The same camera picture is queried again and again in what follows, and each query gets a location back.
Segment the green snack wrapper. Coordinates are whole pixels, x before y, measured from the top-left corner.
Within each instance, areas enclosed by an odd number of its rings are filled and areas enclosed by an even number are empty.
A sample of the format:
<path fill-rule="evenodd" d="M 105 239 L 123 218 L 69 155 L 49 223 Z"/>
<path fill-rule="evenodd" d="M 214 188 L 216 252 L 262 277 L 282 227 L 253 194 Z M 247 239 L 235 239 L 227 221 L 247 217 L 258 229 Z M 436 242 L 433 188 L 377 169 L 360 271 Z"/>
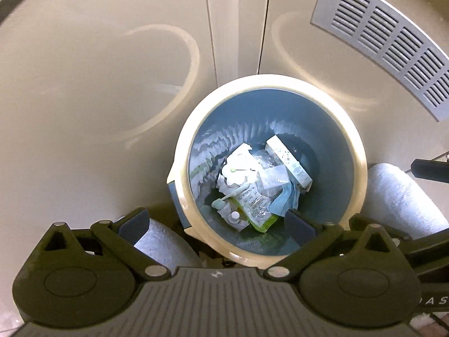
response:
<path fill-rule="evenodd" d="M 279 218 L 269 210 L 271 205 L 269 197 L 261 194 L 254 186 L 249 186 L 229 200 L 243 211 L 247 221 L 260 233 L 266 233 Z"/>

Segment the white slipper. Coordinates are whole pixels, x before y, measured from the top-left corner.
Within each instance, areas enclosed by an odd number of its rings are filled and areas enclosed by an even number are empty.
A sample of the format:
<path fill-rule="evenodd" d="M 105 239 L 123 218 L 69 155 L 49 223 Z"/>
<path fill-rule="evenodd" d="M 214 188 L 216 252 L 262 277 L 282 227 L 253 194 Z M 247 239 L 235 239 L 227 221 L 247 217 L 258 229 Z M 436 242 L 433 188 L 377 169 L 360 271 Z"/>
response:
<path fill-rule="evenodd" d="M 151 219 L 148 230 L 134 247 L 174 274 L 178 268 L 202 268 L 202 262 L 193 248 L 178 234 Z"/>
<path fill-rule="evenodd" d="M 368 170 L 361 214 L 419 239 L 448 229 L 448 220 L 421 187 L 390 163 Z"/>

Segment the grey cabinet vent grille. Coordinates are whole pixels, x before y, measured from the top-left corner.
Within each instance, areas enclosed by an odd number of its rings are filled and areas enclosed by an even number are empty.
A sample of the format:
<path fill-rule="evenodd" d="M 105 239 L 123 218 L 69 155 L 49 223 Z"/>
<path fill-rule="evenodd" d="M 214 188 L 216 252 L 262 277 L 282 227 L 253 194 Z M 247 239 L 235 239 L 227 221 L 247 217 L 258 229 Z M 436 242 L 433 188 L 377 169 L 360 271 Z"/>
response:
<path fill-rule="evenodd" d="M 394 77 L 439 122 L 448 119 L 448 55 L 385 0 L 317 0 L 313 25 Z"/>

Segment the toothpaste box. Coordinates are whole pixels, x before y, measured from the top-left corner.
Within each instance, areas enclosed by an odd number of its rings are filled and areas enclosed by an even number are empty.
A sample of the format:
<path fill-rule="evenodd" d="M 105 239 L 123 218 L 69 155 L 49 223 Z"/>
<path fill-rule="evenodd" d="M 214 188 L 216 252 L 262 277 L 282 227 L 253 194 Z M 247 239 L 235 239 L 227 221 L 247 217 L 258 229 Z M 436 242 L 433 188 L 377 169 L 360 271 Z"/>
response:
<path fill-rule="evenodd" d="M 299 192 L 310 191 L 313 179 L 277 135 L 266 141 L 265 150 L 277 164 L 283 164 L 286 167 L 291 181 Z"/>

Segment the clear plastic bag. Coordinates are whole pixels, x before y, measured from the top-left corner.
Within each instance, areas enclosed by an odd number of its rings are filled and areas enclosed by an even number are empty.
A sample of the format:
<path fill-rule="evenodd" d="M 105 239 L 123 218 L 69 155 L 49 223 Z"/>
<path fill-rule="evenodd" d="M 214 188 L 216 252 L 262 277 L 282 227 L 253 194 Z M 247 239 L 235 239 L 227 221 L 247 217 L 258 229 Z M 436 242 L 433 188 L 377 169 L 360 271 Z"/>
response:
<path fill-rule="evenodd" d="M 264 149 L 251 151 L 250 153 L 262 167 L 257 173 L 257 189 L 263 195 L 274 199 L 281 193 L 281 187 L 290 182 L 286 167 L 283 164 L 277 164 Z"/>

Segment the white slipper left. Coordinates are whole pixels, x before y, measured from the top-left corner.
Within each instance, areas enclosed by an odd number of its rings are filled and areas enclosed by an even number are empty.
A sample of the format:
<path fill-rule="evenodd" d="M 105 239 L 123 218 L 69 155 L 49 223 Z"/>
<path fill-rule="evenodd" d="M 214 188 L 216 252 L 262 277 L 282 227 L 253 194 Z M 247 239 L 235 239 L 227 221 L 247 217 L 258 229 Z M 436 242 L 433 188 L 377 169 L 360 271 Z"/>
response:
<path fill-rule="evenodd" d="M 148 230 L 134 247 L 174 274 L 178 268 L 202 268 L 202 262 L 193 248 L 178 234 L 151 219 Z"/>

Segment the white paper napkin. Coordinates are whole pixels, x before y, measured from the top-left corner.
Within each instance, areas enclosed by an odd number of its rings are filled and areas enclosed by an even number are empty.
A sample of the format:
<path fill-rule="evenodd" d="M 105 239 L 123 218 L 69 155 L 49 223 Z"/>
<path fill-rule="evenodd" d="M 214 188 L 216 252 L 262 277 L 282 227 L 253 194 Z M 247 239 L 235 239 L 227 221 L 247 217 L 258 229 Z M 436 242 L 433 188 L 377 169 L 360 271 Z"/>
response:
<path fill-rule="evenodd" d="M 243 143 L 226 158 L 216 182 L 219 192 L 228 195 L 242 185 L 257 181 L 257 174 L 263 168 L 251 150 L 250 145 Z"/>

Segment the blue plastic wrapper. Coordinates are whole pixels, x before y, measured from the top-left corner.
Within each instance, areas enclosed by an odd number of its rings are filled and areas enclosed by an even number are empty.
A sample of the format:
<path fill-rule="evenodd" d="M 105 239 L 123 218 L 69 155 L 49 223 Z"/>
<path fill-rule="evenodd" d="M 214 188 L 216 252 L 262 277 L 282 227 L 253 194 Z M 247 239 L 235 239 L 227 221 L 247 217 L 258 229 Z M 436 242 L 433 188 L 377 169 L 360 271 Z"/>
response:
<path fill-rule="evenodd" d="M 296 186 L 289 182 L 281 187 L 281 193 L 271 202 L 269 211 L 280 217 L 284 217 L 291 208 L 298 208 L 300 193 Z"/>

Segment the round blue trash bin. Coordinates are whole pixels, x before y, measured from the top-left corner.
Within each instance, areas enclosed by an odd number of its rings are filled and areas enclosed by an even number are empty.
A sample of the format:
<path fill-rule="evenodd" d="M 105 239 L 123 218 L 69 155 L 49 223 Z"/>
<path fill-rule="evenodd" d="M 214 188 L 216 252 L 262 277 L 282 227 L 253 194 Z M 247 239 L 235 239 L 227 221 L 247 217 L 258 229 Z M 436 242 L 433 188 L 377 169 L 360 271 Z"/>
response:
<path fill-rule="evenodd" d="M 192 111 L 167 182 L 187 235 L 236 263 L 268 268 L 299 248 L 285 207 L 347 227 L 367 181 L 361 137 L 331 96 L 296 78 L 254 75 Z"/>

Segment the green white toothbrush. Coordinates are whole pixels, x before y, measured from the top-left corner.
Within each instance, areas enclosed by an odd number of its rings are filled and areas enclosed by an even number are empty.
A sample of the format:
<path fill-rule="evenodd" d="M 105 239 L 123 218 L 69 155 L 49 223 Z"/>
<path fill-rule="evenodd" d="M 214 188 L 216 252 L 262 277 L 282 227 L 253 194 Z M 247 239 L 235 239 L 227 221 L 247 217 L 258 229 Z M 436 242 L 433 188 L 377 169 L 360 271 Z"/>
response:
<path fill-rule="evenodd" d="M 226 206 L 226 200 L 240 195 L 244 190 L 250 187 L 251 183 L 245 182 L 241 185 L 229 186 L 224 178 L 218 179 L 218 189 L 224 193 L 224 196 L 220 199 L 216 199 L 212 202 L 212 207 L 216 210 L 221 210 Z"/>

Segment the white slipper right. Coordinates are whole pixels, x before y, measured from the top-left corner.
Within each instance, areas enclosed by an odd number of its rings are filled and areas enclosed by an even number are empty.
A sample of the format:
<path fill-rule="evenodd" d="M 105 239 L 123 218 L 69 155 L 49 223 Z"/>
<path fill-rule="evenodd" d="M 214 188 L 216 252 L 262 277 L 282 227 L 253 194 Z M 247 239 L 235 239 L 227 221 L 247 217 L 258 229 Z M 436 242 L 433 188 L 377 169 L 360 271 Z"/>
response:
<path fill-rule="evenodd" d="M 368 170 L 361 214 L 419 239 L 448 229 L 448 220 L 421 187 L 390 163 Z"/>

